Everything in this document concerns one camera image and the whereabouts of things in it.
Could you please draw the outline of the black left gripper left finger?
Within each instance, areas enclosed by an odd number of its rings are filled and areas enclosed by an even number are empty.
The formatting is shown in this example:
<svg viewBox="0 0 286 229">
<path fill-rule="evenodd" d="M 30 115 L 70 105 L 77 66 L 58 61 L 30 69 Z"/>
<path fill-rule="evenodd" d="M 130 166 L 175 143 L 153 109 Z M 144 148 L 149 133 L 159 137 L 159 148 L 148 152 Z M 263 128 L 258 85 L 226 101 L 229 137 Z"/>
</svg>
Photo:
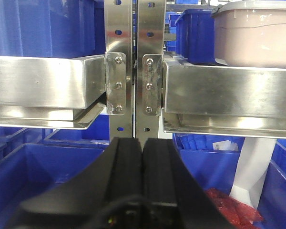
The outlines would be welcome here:
<svg viewBox="0 0 286 229">
<path fill-rule="evenodd" d="M 142 211 L 142 151 L 115 138 L 82 172 L 20 203 L 8 229 L 137 229 Z"/>
</svg>

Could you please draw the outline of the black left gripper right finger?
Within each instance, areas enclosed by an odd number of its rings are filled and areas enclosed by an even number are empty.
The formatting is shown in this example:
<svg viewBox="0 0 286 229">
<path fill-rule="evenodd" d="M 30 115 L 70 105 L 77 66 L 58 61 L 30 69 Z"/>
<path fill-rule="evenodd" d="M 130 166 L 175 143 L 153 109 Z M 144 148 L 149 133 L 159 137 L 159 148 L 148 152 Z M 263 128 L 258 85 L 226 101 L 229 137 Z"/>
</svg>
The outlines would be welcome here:
<svg viewBox="0 0 286 229">
<path fill-rule="evenodd" d="M 143 148 L 146 229 L 232 229 L 184 165 L 172 140 L 149 138 Z"/>
</svg>

